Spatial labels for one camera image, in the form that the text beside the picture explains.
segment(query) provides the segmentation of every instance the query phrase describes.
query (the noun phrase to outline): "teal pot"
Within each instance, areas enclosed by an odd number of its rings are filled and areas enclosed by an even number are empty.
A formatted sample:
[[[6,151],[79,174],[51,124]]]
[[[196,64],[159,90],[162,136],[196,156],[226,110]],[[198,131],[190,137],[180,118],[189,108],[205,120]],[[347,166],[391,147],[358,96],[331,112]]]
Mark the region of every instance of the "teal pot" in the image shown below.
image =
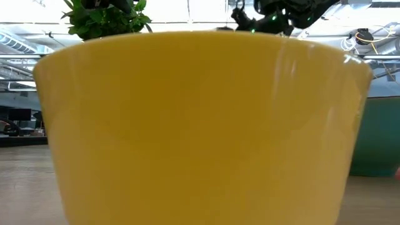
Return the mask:
[[[350,175],[390,177],[400,164],[400,97],[368,98]]]

